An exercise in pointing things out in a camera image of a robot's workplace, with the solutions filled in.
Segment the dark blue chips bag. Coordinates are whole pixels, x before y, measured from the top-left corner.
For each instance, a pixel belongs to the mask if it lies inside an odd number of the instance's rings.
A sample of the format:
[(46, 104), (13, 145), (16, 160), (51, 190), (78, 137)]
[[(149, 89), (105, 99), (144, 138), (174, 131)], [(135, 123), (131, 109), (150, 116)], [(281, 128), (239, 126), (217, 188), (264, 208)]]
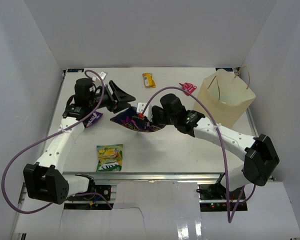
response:
[(134, 106), (118, 113), (110, 121), (126, 129), (142, 133), (157, 132), (165, 127), (164, 125), (155, 125), (147, 117), (141, 116), (140, 113), (137, 113), (137, 108)]

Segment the purple white snack packet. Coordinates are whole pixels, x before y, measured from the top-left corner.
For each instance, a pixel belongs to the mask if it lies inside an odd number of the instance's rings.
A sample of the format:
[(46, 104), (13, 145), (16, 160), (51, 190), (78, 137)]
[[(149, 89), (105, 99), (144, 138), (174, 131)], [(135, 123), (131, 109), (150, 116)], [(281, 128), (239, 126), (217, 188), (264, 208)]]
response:
[(96, 124), (101, 119), (102, 116), (103, 116), (103, 113), (95, 111), (87, 120), (85, 120), (83, 122), (85, 128), (89, 128), (89, 127), (93, 126), (94, 124)]

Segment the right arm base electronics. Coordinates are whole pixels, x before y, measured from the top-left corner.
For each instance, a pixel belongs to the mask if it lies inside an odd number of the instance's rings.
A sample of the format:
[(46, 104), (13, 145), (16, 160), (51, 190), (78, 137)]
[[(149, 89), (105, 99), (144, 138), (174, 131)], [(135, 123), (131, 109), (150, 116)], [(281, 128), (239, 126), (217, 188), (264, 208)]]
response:
[[(197, 187), (197, 193), (199, 196), (200, 211), (202, 213), (212, 213), (212, 212), (227, 212), (226, 197), (222, 195), (216, 195), (209, 190), (212, 184), (199, 184)], [(241, 189), (237, 188), (235, 191), (229, 192), (229, 203), (230, 210), (233, 211), (238, 197), (240, 195)], [(242, 194), (240, 202), (246, 200), (245, 193)], [(246, 203), (240, 203), (236, 211), (248, 211), (248, 206)]]

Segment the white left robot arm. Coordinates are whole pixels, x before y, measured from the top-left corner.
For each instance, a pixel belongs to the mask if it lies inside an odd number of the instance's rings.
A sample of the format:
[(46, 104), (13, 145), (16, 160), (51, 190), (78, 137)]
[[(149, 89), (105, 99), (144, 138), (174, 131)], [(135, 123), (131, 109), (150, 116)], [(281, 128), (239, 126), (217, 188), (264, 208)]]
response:
[(79, 135), (86, 129), (90, 114), (99, 108), (118, 113), (129, 108), (135, 97), (121, 90), (113, 81), (96, 86), (90, 78), (80, 78), (74, 85), (74, 94), (66, 102), (58, 135), (53, 137), (44, 153), (34, 164), (23, 169), (28, 196), (44, 202), (62, 204), (70, 195), (80, 194), (89, 200), (96, 187), (90, 179), (80, 176), (68, 181), (63, 176), (64, 165)]

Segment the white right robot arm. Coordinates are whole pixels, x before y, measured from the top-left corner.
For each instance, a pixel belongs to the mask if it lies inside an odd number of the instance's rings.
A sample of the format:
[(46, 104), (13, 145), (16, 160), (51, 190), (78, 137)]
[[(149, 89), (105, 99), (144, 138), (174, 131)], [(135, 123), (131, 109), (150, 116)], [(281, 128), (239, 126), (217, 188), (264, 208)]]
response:
[(166, 94), (160, 106), (153, 106), (152, 123), (157, 127), (174, 126), (179, 132), (211, 142), (237, 156), (243, 164), (222, 173), (215, 184), (203, 191), (211, 198), (228, 199), (248, 184), (263, 187), (280, 160), (271, 139), (264, 134), (254, 137), (213, 124), (204, 114), (187, 110), (175, 94)]

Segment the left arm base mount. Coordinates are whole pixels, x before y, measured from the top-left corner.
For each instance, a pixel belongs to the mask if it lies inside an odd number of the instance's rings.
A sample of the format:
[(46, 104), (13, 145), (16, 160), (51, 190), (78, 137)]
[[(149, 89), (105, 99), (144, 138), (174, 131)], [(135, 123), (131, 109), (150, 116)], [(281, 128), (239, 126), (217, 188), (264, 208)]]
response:
[(65, 210), (112, 210), (113, 200), (111, 197), (111, 185), (94, 185), (87, 192), (76, 193), (69, 196), (65, 203)]

